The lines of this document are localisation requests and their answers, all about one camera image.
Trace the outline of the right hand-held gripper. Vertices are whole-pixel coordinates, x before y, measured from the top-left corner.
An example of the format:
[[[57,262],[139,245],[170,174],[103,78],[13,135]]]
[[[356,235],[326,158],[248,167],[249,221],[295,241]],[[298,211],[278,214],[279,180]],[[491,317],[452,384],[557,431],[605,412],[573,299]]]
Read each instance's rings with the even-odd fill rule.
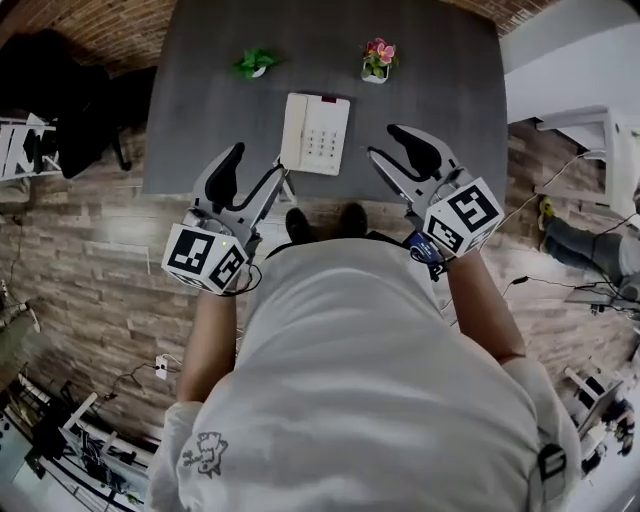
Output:
[[[370,163],[385,183],[411,206],[408,218],[427,236],[444,258],[461,257],[494,233],[504,211],[486,182],[459,167],[449,146],[437,137],[399,124],[389,124],[388,134],[406,151],[414,173],[383,150],[369,147]],[[439,181],[426,200],[424,183]]]

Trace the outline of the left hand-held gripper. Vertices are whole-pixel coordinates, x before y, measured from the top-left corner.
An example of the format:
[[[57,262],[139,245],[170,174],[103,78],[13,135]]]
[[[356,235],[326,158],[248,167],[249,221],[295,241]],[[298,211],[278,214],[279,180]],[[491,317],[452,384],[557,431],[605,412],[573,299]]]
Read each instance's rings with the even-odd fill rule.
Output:
[[[261,241],[257,224],[270,211],[286,177],[283,166],[270,169],[239,206],[232,206],[244,151],[244,143],[235,143],[200,174],[192,205],[182,222],[171,227],[162,260],[162,269],[181,283],[218,296],[240,294],[252,286],[239,286],[237,279],[242,272],[252,272]]]

